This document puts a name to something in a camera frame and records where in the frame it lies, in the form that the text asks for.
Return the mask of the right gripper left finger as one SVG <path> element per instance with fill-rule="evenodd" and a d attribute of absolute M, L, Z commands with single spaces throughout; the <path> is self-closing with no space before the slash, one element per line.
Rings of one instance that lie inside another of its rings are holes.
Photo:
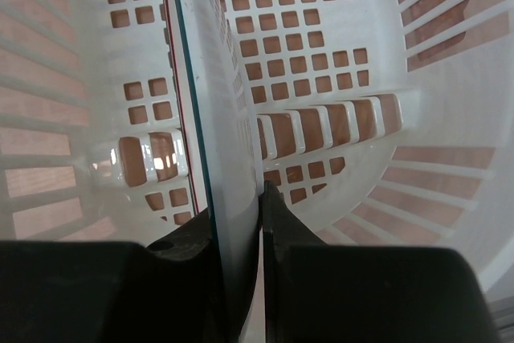
<path fill-rule="evenodd" d="M 199 342 L 212 282 L 208 218 L 144 247 L 4 241 L 4 342 Z"/>

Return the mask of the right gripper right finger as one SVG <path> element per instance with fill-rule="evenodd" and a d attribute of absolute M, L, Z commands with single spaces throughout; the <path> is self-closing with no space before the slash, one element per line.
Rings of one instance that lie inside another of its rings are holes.
<path fill-rule="evenodd" d="M 267 341 L 497 341 L 479 283 L 457 251 L 327 244 L 272 182 L 260 211 Z"/>

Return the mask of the red green character plate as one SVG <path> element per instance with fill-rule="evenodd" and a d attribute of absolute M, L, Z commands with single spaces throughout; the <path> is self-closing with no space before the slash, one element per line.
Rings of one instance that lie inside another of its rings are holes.
<path fill-rule="evenodd" d="M 220 0 L 165 0 L 191 186 L 222 273 L 228 341 L 244 339 L 259 261 L 263 166 L 246 72 Z"/>

